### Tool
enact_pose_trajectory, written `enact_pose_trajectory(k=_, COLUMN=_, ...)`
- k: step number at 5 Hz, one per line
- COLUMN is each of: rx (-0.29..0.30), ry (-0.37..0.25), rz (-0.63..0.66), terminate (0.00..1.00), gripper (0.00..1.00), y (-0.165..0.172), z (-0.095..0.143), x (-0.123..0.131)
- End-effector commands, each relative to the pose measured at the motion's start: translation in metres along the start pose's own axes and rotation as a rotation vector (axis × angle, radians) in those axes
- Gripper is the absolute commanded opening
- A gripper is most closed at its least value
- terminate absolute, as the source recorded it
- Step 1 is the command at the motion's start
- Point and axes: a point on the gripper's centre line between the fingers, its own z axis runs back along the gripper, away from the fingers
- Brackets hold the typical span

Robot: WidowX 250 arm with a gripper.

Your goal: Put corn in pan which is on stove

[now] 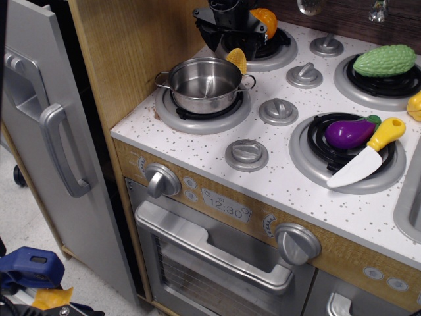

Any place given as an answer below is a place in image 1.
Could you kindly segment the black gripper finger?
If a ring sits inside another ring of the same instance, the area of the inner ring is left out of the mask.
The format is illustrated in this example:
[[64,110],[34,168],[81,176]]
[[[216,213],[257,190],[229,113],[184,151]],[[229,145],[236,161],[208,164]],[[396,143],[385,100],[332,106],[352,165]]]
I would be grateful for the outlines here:
[[255,58],[256,52],[266,43],[266,32],[242,32],[242,46],[246,59],[251,61]]
[[213,24],[207,22],[196,22],[201,37],[212,51],[216,51],[222,37],[222,32]]

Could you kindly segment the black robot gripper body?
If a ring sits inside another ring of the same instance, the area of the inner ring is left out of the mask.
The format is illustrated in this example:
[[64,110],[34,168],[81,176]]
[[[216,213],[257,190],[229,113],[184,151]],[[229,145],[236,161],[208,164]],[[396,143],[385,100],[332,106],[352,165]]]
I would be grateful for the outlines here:
[[267,26],[255,18],[245,1],[208,1],[208,7],[193,10],[196,25],[207,34],[266,35]]

